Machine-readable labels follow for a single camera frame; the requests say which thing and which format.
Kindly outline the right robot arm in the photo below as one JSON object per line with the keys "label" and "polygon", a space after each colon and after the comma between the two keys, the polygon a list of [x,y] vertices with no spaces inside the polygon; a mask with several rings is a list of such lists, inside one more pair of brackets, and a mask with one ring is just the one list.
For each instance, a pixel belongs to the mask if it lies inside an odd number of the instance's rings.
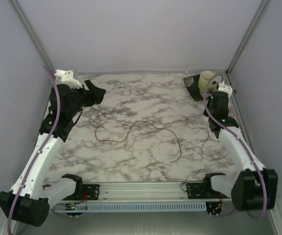
{"label": "right robot arm", "polygon": [[228,115],[228,94],[214,92],[208,99],[204,115],[209,119],[210,131],[228,150],[236,169],[236,179],[224,173],[206,174],[204,188],[209,196],[221,193],[231,198],[238,211],[273,209],[276,201],[278,175],[262,164],[242,136],[237,121]]}

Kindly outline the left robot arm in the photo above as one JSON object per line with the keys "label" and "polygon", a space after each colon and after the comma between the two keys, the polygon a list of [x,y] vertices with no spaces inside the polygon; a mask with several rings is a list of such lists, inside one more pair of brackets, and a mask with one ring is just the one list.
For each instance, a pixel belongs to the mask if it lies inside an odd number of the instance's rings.
{"label": "left robot arm", "polygon": [[10,191],[0,192],[0,207],[9,221],[39,227],[60,201],[84,197],[80,176],[65,174],[47,189],[43,184],[54,157],[75,126],[74,117],[84,107],[100,104],[105,94],[105,89],[96,87],[90,80],[78,88],[67,84],[53,86],[48,114],[42,121],[31,157]]}

